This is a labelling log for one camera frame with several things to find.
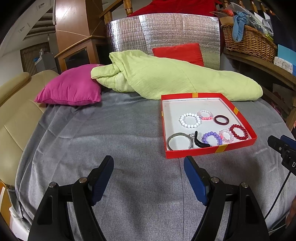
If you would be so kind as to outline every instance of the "gray tablecloth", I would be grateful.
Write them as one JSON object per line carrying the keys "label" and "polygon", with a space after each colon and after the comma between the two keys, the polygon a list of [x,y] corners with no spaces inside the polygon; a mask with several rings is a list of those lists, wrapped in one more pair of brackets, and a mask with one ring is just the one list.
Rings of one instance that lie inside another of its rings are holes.
{"label": "gray tablecloth", "polygon": [[[265,215],[288,171],[280,155],[268,147],[269,135],[292,137],[281,117],[265,101],[233,102],[258,135],[252,146],[194,159],[225,183],[247,182]],[[205,207],[197,201],[183,169],[183,158],[166,159],[160,101],[137,93],[102,93],[102,102],[70,107],[50,105],[23,153],[16,195],[24,217],[32,222],[51,181],[74,183],[98,167],[106,155],[114,171],[102,200],[94,206],[98,223],[110,240],[191,240]],[[268,217],[270,227],[295,197],[291,175]],[[224,210],[217,240],[228,219]],[[74,236],[80,233],[69,204]]]}

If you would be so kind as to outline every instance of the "lime green fabric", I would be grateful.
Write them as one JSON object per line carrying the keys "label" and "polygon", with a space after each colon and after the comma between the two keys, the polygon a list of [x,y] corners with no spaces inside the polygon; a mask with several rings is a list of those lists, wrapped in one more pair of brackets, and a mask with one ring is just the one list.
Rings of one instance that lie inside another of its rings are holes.
{"label": "lime green fabric", "polygon": [[112,52],[113,64],[92,69],[91,77],[117,92],[136,91],[146,99],[175,93],[222,93],[230,101],[257,100],[263,91],[254,80],[185,61],[149,56],[140,50]]}

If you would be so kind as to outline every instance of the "red blanket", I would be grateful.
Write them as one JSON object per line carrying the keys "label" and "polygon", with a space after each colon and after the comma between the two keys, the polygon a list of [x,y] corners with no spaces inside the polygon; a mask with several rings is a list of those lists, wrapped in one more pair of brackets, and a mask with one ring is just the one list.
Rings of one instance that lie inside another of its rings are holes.
{"label": "red blanket", "polygon": [[210,12],[216,11],[217,0],[154,0],[146,7],[135,11],[129,17],[149,13],[188,13],[211,16]]}

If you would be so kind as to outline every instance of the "metal bolt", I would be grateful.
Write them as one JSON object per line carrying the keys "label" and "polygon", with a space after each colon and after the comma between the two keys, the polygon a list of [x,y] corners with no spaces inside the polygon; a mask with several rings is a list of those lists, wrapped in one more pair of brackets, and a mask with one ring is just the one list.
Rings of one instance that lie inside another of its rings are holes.
{"label": "metal bolt", "polygon": [[242,182],[241,185],[242,185],[243,188],[248,188],[249,187],[249,185],[247,183],[245,183],[245,182]]}
{"label": "metal bolt", "polygon": [[212,177],[212,178],[211,178],[211,181],[212,181],[213,183],[217,183],[217,182],[219,182],[219,178],[218,178],[218,177]]}
{"label": "metal bolt", "polygon": [[54,188],[54,187],[55,187],[55,185],[56,185],[56,183],[55,183],[55,182],[51,182],[51,183],[49,184],[49,187],[50,187],[50,188]]}
{"label": "metal bolt", "polygon": [[87,178],[86,177],[79,178],[79,182],[80,183],[85,183],[86,181],[87,181]]}

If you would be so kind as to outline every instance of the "red cloth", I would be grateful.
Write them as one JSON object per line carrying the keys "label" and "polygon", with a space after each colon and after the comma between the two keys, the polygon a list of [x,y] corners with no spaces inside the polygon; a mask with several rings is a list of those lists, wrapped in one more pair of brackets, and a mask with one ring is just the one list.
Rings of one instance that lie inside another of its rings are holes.
{"label": "red cloth", "polygon": [[187,13],[213,17],[217,11],[217,0],[154,0],[149,5],[135,11],[129,17],[149,13]]}
{"label": "red cloth", "polygon": [[198,43],[183,44],[171,47],[158,47],[152,49],[154,56],[187,61],[204,67],[202,52]]}

